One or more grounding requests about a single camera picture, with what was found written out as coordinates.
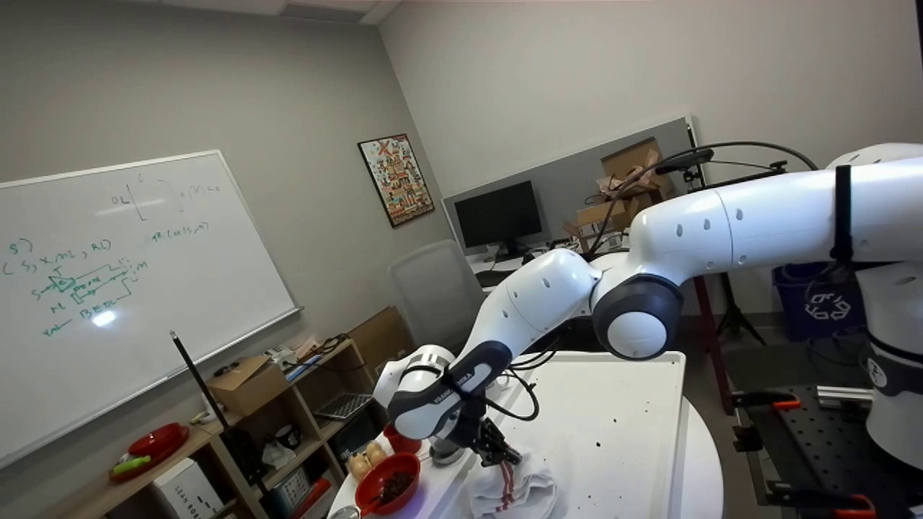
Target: white robotic arm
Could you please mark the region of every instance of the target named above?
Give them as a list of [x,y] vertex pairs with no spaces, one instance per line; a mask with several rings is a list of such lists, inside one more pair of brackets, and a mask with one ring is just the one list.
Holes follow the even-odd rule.
[[[854,162],[847,191],[854,263],[923,259],[923,146],[868,146],[839,162]],[[433,345],[415,352],[403,367],[392,368],[387,397],[379,401],[403,436],[449,436],[459,429],[460,403],[469,401],[469,396],[480,396],[485,386],[545,332],[581,315],[590,316],[596,339],[613,355],[635,360],[655,358],[672,342],[681,316],[681,286],[690,276],[827,259],[835,227],[832,192],[832,169],[783,172],[697,191],[636,214],[629,233],[629,254],[607,254],[590,266],[561,249],[542,254],[492,288],[459,358]],[[874,329],[876,315],[893,315],[890,305],[907,302],[920,321],[899,321],[896,339],[920,337],[923,288],[917,290],[917,299],[874,299],[868,312],[871,335],[893,337],[890,332]],[[910,352],[907,360],[923,367],[923,345],[883,342],[896,352]]]

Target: blue object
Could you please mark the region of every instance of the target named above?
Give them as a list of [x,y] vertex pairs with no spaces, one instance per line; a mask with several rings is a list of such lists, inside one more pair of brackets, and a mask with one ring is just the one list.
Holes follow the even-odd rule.
[[789,339],[825,339],[832,335],[865,332],[865,305],[860,286],[829,283],[821,273],[829,263],[801,263],[773,269],[782,298],[783,332]]

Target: white table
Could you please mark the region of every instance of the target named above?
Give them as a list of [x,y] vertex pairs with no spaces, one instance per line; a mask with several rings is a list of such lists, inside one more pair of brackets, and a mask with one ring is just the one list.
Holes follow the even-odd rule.
[[[560,352],[557,358],[561,358],[561,360],[551,360],[547,367],[564,364],[564,360],[590,360],[590,367],[603,367],[603,368],[612,367],[613,375],[620,375],[620,378],[639,375],[639,373],[651,368],[649,364],[613,360],[604,352],[603,355],[600,352]],[[553,381],[553,378],[545,378],[545,381],[553,384],[553,386],[545,384],[545,391],[547,390],[553,391],[551,397],[540,396],[540,401],[545,401],[542,412],[545,412],[545,429],[547,429],[547,423],[557,423],[553,412],[560,412],[561,406],[571,410],[571,406],[584,403],[584,396],[580,397],[580,403],[573,401],[573,396],[580,396],[580,390],[576,390],[580,381],[571,381],[564,386],[560,381]],[[512,381],[492,384],[490,396],[496,401],[506,403],[506,406],[515,406],[519,412],[528,410],[528,397],[519,390],[519,384],[512,384]],[[649,403],[655,412],[656,410],[672,412],[668,420],[675,420],[675,449],[668,449],[672,459],[668,459],[668,468],[665,468],[672,481],[665,481],[665,486],[664,486],[668,494],[668,507],[655,505],[651,514],[655,515],[668,515],[668,519],[718,519],[724,514],[724,475],[720,475],[720,462],[718,462],[715,440],[711,440],[705,423],[701,420],[701,414],[695,412],[695,406],[685,397],[681,397],[675,390],[672,390],[672,397],[675,401],[672,401],[668,410],[664,403],[656,403],[656,401]],[[506,417],[492,417],[492,420],[499,420],[499,429],[506,436],[506,440],[512,448],[519,445],[521,433],[531,427],[531,423],[519,423],[519,420],[511,423]],[[649,436],[655,440],[655,433],[664,429],[655,420],[656,417],[651,417],[651,427],[635,420],[630,423],[635,427],[630,436],[636,436],[636,427],[639,427],[639,429],[649,429]],[[573,429],[573,437],[576,436],[589,436],[589,427],[580,427],[580,423],[564,423],[564,427]],[[420,459],[420,486],[415,489],[413,501],[403,511],[395,514],[395,519],[413,519],[413,515],[459,519],[459,515],[466,515],[466,498],[463,498],[463,485],[466,481],[463,478],[479,465],[479,459],[472,453],[463,453],[449,468],[433,468],[426,445],[420,448],[418,459]],[[580,474],[573,474],[573,469],[581,469],[581,474],[607,469],[612,485],[630,485],[630,478],[626,478],[626,474],[629,469],[635,474],[636,465],[635,468],[612,468],[612,465],[604,465],[612,459],[613,456],[590,456],[590,459],[581,456],[573,468],[551,468],[551,474],[557,474],[557,475],[561,475],[568,481],[568,485],[561,485],[561,489],[568,494],[568,514],[564,515],[581,515],[580,507],[573,507],[576,497],[612,494],[612,486],[590,486],[594,481],[584,481],[584,478],[580,481]],[[346,475],[346,481],[340,485],[340,489],[336,489],[336,497],[332,501],[332,514],[346,507],[346,505],[351,505],[351,497],[355,497],[355,478]]]

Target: shelving unit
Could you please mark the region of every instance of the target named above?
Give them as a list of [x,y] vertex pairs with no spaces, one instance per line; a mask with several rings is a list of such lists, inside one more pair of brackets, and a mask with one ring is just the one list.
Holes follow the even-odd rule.
[[[289,378],[289,390],[263,403],[255,412],[227,414],[229,427],[248,433],[253,445],[258,445],[258,449],[266,440],[273,440],[273,433],[281,423],[290,423],[300,433],[293,456],[281,468],[273,468],[263,475],[263,489],[278,489],[296,469],[306,469],[307,481],[328,478],[332,486],[336,486],[346,469],[332,449],[332,440],[336,437],[336,433],[342,433],[346,420],[319,417],[316,410],[346,391],[371,391],[371,386],[375,381],[362,367],[355,342],[342,339],[322,352],[312,368],[300,368],[293,378]],[[110,485],[105,475],[94,478],[91,485],[85,485],[85,489],[79,489],[79,497],[54,507],[54,515],[120,515],[120,507],[131,507],[131,501],[149,498],[149,481],[166,474],[180,459],[196,459],[222,497],[224,507],[218,515],[232,514],[267,519],[267,511],[263,507],[263,498],[267,497],[258,489],[258,485],[251,485],[244,478],[237,459],[222,440],[218,423],[193,427],[189,437],[170,459],[124,485]]]

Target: chair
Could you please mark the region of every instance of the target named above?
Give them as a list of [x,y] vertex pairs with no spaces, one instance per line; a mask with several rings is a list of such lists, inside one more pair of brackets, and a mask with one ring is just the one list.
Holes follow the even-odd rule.
[[437,342],[459,355],[485,302],[459,241],[424,244],[390,266],[390,286],[413,342]]

